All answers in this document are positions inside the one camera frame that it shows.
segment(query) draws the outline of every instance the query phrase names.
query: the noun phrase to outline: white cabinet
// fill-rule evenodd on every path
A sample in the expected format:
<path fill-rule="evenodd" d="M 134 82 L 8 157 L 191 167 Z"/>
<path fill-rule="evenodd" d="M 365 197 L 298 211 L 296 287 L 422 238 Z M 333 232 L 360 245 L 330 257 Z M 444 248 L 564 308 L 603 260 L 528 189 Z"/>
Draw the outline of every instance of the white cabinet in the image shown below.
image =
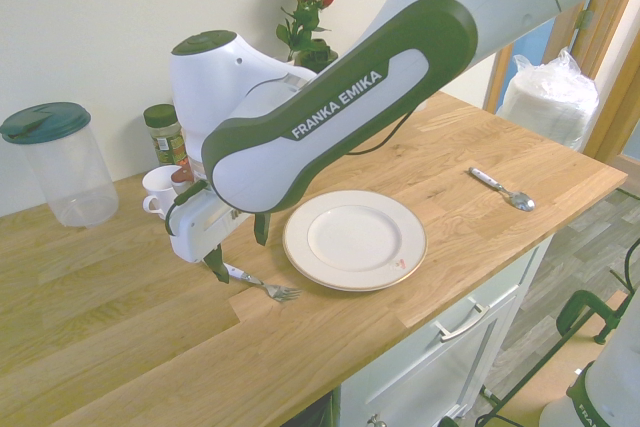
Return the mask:
<path fill-rule="evenodd" d="M 341 427 L 437 425 L 475 401 L 551 239 L 418 329 L 341 387 Z"/>

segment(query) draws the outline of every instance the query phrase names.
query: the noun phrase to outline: white mug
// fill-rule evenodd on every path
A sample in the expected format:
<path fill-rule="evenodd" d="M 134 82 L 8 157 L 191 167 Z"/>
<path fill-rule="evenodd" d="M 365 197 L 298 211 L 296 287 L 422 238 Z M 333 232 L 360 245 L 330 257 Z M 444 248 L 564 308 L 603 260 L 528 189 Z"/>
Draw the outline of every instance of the white mug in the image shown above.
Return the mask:
<path fill-rule="evenodd" d="M 163 165 L 144 176 L 142 186 L 149 194 L 142 202 L 142 208 L 146 212 L 158 214 L 164 220 L 167 211 L 173 205 L 173 199 L 177 195 L 171 185 L 171 175 L 179 169 L 180 166 L 178 165 Z"/>

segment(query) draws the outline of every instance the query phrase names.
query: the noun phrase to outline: jar lid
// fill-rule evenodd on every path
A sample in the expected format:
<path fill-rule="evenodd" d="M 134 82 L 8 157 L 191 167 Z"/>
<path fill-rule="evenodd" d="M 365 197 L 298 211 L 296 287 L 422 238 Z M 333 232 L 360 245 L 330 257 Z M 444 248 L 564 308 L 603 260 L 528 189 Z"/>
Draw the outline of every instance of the jar lid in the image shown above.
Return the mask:
<path fill-rule="evenodd" d="M 144 123 L 154 129 L 168 127 L 178 122 L 176 109 L 171 104 L 152 105 L 144 111 Z"/>
<path fill-rule="evenodd" d="M 41 144 L 67 137 L 90 120 L 91 114 L 78 104 L 51 102 L 9 116 L 0 125 L 0 133 L 12 144 Z"/>

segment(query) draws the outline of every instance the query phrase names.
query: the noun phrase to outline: plastic bag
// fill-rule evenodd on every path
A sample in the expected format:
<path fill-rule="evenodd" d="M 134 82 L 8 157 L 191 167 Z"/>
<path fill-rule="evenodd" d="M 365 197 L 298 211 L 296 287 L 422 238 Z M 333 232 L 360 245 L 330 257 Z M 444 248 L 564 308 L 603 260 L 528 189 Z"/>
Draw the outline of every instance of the plastic bag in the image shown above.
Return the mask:
<path fill-rule="evenodd" d="M 567 49 L 548 64 L 531 65 L 513 57 L 518 73 L 511 79 L 498 116 L 548 139 L 578 150 L 598 108 L 595 82 L 580 72 Z"/>

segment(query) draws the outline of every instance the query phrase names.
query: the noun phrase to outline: metal spoon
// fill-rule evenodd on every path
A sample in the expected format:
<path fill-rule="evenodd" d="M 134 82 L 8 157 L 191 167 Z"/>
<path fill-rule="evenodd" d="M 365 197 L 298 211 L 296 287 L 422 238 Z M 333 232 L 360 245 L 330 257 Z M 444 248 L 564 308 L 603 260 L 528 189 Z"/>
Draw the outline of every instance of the metal spoon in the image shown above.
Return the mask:
<path fill-rule="evenodd" d="M 484 172 L 476 169 L 475 167 L 469 167 L 469 173 L 475 178 L 481 180 L 489 187 L 496 189 L 498 192 L 503 192 L 509 196 L 509 203 L 516 209 L 524 210 L 525 212 L 531 212 L 536 204 L 531 197 L 523 192 L 511 192 L 505 189 L 499 182 L 489 177 Z"/>

